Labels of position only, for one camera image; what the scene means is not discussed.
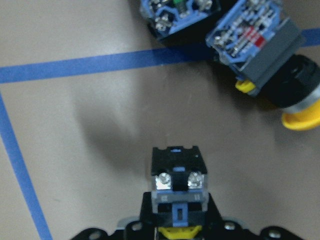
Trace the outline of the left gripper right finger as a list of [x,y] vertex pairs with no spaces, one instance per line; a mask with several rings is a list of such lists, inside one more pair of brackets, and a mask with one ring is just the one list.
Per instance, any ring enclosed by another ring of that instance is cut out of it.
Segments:
[[293,232],[279,226],[269,226],[260,231],[263,240],[304,240]]

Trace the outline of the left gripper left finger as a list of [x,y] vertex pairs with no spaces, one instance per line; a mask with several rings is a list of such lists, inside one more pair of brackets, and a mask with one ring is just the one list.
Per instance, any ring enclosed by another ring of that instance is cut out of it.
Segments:
[[75,236],[71,240],[119,240],[120,232],[115,231],[113,234],[109,235],[104,229],[90,227],[86,228]]

